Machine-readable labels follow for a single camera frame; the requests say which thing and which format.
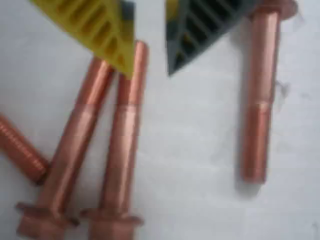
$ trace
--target copper-plated bolt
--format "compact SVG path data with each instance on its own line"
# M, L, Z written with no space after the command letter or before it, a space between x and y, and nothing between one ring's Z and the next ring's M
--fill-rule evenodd
M60 240L67 226L77 224L75 219L65 216L66 207L113 73L108 63L93 59L36 204L17 205L24 211L18 234L37 240Z
M147 64L148 46L138 41L132 79L121 75L119 80L100 203L98 209L82 212L91 219L91 240L132 240L134 228L142 224L128 212Z
M0 150L33 183L43 183L49 162L10 121L0 113Z
M297 11L294 0L263 0L252 14L251 72L241 166L242 178L249 183L266 181L280 22Z

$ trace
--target black plastic piece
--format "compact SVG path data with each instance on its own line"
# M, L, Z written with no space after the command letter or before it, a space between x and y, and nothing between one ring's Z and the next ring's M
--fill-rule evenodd
M204 52L261 0L177 1L176 18L166 24L169 75Z

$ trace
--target ribbed pattern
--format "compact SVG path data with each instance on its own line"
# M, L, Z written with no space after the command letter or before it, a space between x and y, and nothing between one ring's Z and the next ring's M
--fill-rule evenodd
M0 116L0 147L32 181L38 183L48 171L48 162L2 116Z
M168 49L174 58L169 60L169 73L174 73L190 62L223 33L247 14L259 0L181 0L175 49Z
M122 21L117 0L33 0L52 20L118 71L132 73L133 24Z

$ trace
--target white surface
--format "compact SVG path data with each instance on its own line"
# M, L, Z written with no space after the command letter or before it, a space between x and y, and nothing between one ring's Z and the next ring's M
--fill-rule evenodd
M277 80L284 87L277 87L268 181L259 191L235 177L248 26L238 25L168 79L164 2L136 2L137 37L150 46L132 197L132 212L145 225L136 239L319 240L319 0L301 0L304 21L282 25ZM91 54L23 0L1 2L0 33L0 111L51 158ZM71 214L97 205L115 90L86 155ZM2 240L19 239L14 205L33 203L38 191L1 155ZM87 239L87 227L84 221L66 239Z

